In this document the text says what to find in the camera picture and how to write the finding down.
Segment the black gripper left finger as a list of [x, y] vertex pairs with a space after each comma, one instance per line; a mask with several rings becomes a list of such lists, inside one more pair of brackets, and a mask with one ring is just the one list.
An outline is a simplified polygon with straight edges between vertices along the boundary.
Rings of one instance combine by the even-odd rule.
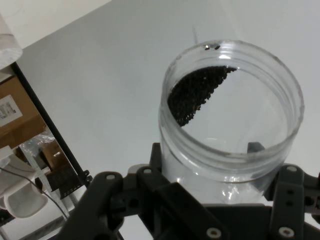
[[97, 174], [57, 238], [115, 240], [125, 217], [137, 215], [155, 240], [228, 240], [227, 227], [161, 168], [161, 146], [154, 143], [149, 164], [127, 176]]

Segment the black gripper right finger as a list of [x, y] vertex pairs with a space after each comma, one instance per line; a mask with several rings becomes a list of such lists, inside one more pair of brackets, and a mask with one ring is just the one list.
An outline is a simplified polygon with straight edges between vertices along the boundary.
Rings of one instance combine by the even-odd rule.
[[306, 174], [296, 165], [285, 164], [289, 146], [265, 149], [250, 142], [249, 154], [257, 157], [258, 170], [249, 185], [265, 197], [271, 207], [249, 208], [249, 240], [318, 240], [320, 230], [305, 222], [305, 214], [320, 220], [320, 178]]

